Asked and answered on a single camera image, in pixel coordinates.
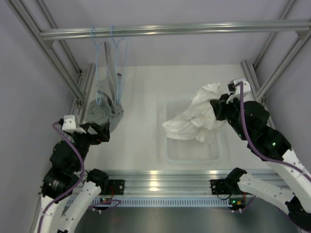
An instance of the linear rail rack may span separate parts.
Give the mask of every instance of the linear rail rack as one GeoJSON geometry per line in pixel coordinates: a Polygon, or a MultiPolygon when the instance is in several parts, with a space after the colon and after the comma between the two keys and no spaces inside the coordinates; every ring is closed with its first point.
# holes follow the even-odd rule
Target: linear rail rack
{"type": "MultiPolygon", "coordinates": [[[[79,114],[84,118],[86,104],[89,98],[90,89],[95,72],[94,64],[90,64],[88,69],[81,70],[74,57],[72,56],[65,42],[67,39],[90,38],[90,28],[81,29],[58,29],[48,8],[43,0],[35,0],[43,16],[48,22],[50,29],[39,27],[36,19],[22,0],[6,0],[12,11],[16,14],[25,29],[29,32],[33,40],[42,49],[49,62],[57,70],[59,75],[64,79],[67,86],[73,93],[72,108],[70,114],[79,114]],[[77,71],[79,78],[73,77],[68,72],[68,68],[57,55],[53,48],[53,42],[61,41],[61,48],[71,61],[71,64],[77,71]]],[[[302,51],[311,37],[310,19],[286,19],[287,15],[293,8],[296,0],[288,0],[284,6],[278,20],[269,21],[248,21],[248,22],[221,22],[221,23],[191,23],[191,24],[170,24],[170,25],[143,25],[143,26],[118,26],[114,27],[113,34],[115,37],[128,36],[149,36],[149,35],[182,35],[182,34],[208,34],[208,33],[255,33],[270,32],[264,47],[260,51],[254,66],[247,60],[241,62],[242,69],[246,79],[250,82],[253,90],[253,96],[257,101],[263,98],[271,90],[271,87],[283,75],[290,63],[302,51]],[[256,68],[263,55],[270,47],[277,32],[293,31],[299,36],[292,47],[288,50],[274,73],[266,82],[260,86],[256,78],[254,67],[256,68]]],[[[94,37],[110,37],[111,28],[96,28],[93,32],[94,37]]],[[[266,179],[275,185],[284,185],[283,180],[269,171],[250,171],[261,179],[266,179]]],[[[174,197],[174,191],[184,190],[185,197],[209,197],[211,195],[207,183],[210,179],[218,179],[226,176],[228,171],[146,171],[146,172],[116,172],[111,171],[109,174],[114,179],[124,179],[126,181],[126,194],[128,197],[154,197],[152,192],[153,183],[157,182],[161,187],[156,193],[157,198],[174,197]]]]}

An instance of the gray floor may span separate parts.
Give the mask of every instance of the gray floor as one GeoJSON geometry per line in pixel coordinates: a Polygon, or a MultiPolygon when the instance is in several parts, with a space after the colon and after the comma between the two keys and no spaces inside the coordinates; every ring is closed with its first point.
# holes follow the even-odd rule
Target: gray floor
{"type": "Polygon", "coordinates": [[[243,214],[210,208],[117,208],[87,211],[75,233],[298,233],[272,205],[258,199],[243,214]]]}

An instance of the white cloth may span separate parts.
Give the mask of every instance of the white cloth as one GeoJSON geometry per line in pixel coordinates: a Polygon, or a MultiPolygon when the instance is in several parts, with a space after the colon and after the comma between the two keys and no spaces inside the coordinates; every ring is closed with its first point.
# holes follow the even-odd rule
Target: white cloth
{"type": "Polygon", "coordinates": [[[167,133],[166,136],[177,140],[196,138],[200,142],[212,142],[219,128],[225,125],[226,121],[216,120],[209,101],[219,99],[222,94],[220,83],[201,87],[185,112],[162,125],[167,133]]]}

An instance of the transparent plastic bin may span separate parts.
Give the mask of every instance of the transparent plastic bin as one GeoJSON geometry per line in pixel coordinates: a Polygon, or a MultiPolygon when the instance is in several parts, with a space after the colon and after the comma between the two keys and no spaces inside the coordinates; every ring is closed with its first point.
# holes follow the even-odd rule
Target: transparent plastic bin
{"type": "MultiPolygon", "coordinates": [[[[191,103],[190,99],[174,100],[166,103],[166,120],[182,114],[191,103]]],[[[221,131],[215,135],[212,142],[201,143],[193,140],[165,139],[167,160],[171,163],[207,164],[220,160],[222,153],[221,142],[224,142],[221,131]]]]}

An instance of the gray cloth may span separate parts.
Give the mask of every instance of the gray cloth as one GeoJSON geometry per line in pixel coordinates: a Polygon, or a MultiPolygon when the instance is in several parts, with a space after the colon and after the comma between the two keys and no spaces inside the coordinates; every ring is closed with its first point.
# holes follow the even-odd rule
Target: gray cloth
{"type": "Polygon", "coordinates": [[[107,76],[104,80],[98,81],[98,100],[102,99],[98,105],[96,100],[93,100],[86,112],[86,122],[97,123],[104,125],[110,122],[110,132],[114,131],[118,123],[123,117],[124,110],[120,103],[117,103],[117,86],[121,83],[121,76],[116,75],[116,71],[111,58],[111,47],[108,42],[105,42],[106,59],[107,59],[107,76]]]}

